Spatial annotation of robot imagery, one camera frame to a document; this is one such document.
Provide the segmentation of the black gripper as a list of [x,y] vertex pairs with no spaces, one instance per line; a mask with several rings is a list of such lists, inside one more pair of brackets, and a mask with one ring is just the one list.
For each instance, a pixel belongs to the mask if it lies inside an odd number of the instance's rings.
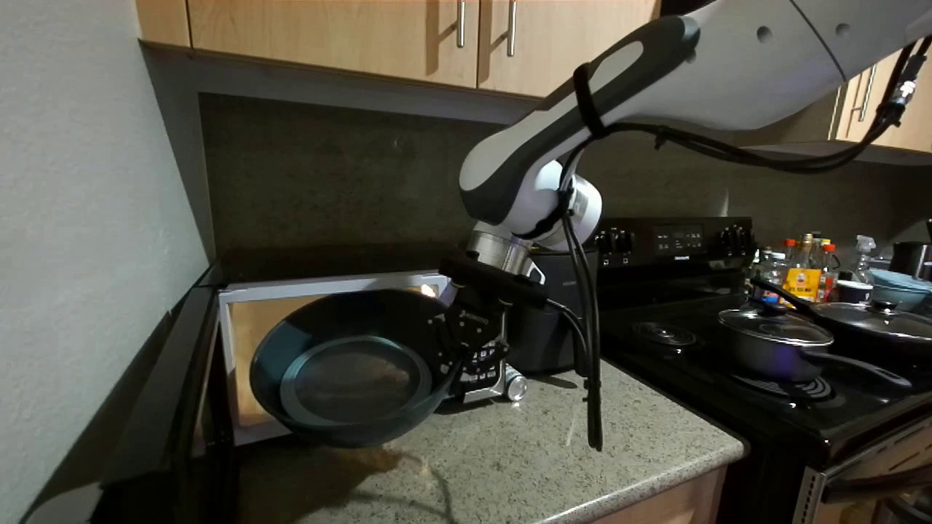
[[506,307],[482,291],[454,289],[444,296],[450,346],[458,390],[501,390],[506,377]]

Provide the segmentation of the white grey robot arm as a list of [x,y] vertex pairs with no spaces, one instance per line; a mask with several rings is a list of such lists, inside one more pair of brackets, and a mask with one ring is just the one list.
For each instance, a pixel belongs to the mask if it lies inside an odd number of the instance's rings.
[[573,251],[594,232],[604,195],[578,176],[589,144],[643,132],[747,164],[728,132],[770,128],[930,36],[932,0],[709,0],[579,65],[460,167],[474,230],[467,260],[450,267],[467,323],[458,363],[501,345],[512,304],[541,296],[536,244]]

